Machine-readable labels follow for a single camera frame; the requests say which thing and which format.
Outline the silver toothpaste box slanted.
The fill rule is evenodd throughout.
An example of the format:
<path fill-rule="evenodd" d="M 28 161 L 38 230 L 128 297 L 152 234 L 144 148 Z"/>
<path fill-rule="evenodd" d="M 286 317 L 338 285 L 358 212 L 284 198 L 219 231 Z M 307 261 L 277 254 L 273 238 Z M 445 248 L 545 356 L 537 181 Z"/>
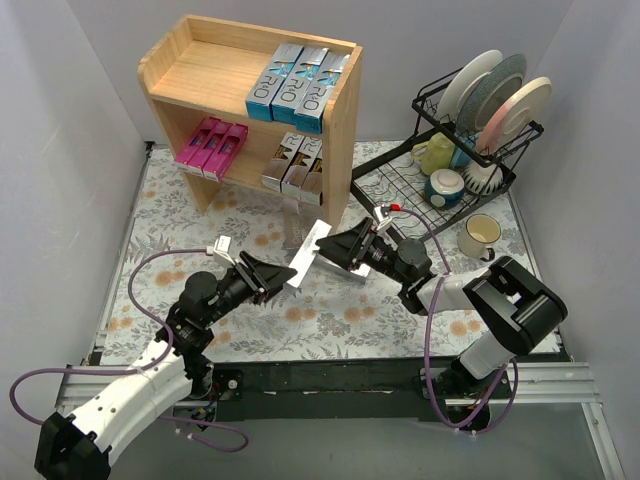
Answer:
<path fill-rule="evenodd" d="M 330 233 L 331 229 L 331 225 L 323 220 L 317 220 L 314 223 L 301 247 L 298 249 L 293 260 L 289 264 L 289 267 L 295 270 L 296 274 L 285 283 L 284 287 L 286 290 L 293 292 L 300 288 L 301 283 L 309 271 L 319 250 L 316 242 L 325 238 Z"/>

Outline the silver Protect toothpaste box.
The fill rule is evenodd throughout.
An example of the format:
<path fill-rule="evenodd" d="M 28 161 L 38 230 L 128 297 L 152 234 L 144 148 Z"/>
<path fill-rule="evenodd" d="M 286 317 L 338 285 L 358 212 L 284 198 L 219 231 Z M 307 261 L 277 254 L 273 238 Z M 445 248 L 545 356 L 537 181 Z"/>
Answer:
<path fill-rule="evenodd" d="M 296 199 L 286 197 L 283 199 L 284 248 L 286 250 L 298 249 L 304 241 L 302 219 L 299 213 L 299 204 Z"/>
<path fill-rule="evenodd" d="M 334 262 L 325 259 L 324 257 L 316 257 L 314 259 L 314 263 L 327 271 L 342 276 L 350 281 L 358 282 L 360 284 L 366 283 L 366 280 L 371 271 L 371 268 L 366 264 L 361 264 L 360 267 L 356 270 L 345 270 Z"/>

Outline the silver black gold toothpaste box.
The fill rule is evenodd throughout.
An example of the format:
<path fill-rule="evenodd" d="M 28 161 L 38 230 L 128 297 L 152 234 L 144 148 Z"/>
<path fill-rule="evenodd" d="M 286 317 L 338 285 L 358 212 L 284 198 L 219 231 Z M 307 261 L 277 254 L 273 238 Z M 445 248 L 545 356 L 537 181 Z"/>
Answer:
<path fill-rule="evenodd" d="M 298 199 L 307 174 L 322 147 L 322 140 L 305 137 L 281 182 L 281 193 Z"/>

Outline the pink toothpaste box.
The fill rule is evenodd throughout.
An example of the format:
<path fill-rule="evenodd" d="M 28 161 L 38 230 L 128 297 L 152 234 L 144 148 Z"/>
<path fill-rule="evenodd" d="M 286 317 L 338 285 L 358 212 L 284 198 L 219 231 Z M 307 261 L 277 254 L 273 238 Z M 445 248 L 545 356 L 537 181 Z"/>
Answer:
<path fill-rule="evenodd" d="M 247 126 L 233 124 L 202 170 L 206 179 L 221 181 L 224 178 L 227 170 L 241 150 L 247 135 Z"/>
<path fill-rule="evenodd" d="M 219 123 L 206 137 L 198 152 L 192 157 L 187 165 L 187 171 L 201 175 L 204 166 L 215 151 L 217 145 L 224 138 L 227 131 L 233 126 L 232 123 L 219 120 Z"/>
<path fill-rule="evenodd" d="M 175 162 L 180 169 L 185 169 L 187 167 L 192 157 L 198 152 L 201 145 L 204 143 L 206 137 L 218 123 L 219 119 L 216 117 L 206 117 L 199 123 L 198 127 L 191 134 L 184 147 L 175 157 Z"/>

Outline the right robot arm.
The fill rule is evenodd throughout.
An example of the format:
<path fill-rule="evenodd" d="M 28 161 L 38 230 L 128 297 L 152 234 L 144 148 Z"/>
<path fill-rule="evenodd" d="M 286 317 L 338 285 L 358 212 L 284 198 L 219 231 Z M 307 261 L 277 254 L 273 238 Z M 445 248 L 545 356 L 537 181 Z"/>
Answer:
<path fill-rule="evenodd" d="M 467 274 L 437 275 L 423 242 L 393 247 L 366 218 L 355 227 L 316 242 L 319 254 L 345 270 L 366 264 L 398 282 L 402 304 L 412 314 L 472 309 L 488 330 L 466 348 L 436 381 L 449 391 L 475 397 L 489 376 L 512 358 L 529 354 L 568 316 L 565 303 L 509 256 Z"/>

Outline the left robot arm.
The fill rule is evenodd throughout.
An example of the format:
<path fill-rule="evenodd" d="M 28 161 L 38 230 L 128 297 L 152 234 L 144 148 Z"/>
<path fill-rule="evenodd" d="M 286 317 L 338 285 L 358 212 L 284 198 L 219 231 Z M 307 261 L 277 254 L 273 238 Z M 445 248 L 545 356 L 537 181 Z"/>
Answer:
<path fill-rule="evenodd" d="M 223 278 L 190 275 L 156 336 L 127 369 L 91 400 L 42 424 L 35 469 L 46 479 L 106 479 L 129 444 L 176 402 L 205 398 L 213 367 L 204 356 L 212 325 L 245 302 L 265 303 L 296 270 L 247 252 L 231 261 Z"/>

